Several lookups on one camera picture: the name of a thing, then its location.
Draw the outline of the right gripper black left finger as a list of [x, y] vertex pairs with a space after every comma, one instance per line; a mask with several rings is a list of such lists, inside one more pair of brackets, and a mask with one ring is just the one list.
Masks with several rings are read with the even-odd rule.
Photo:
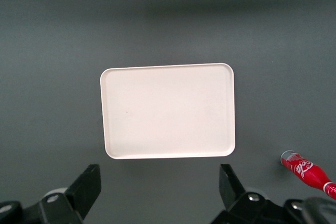
[[91, 164], [69, 187], [50, 191], [24, 209], [23, 223], [83, 223], [100, 192], [100, 166]]

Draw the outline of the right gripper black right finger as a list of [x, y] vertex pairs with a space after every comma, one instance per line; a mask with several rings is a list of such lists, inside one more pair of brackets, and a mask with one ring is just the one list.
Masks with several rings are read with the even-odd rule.
[[229, 164], [220, 166], [219, 193], [225, 209], [212, 223], [285, 223], [282, 207], [247, 191]]

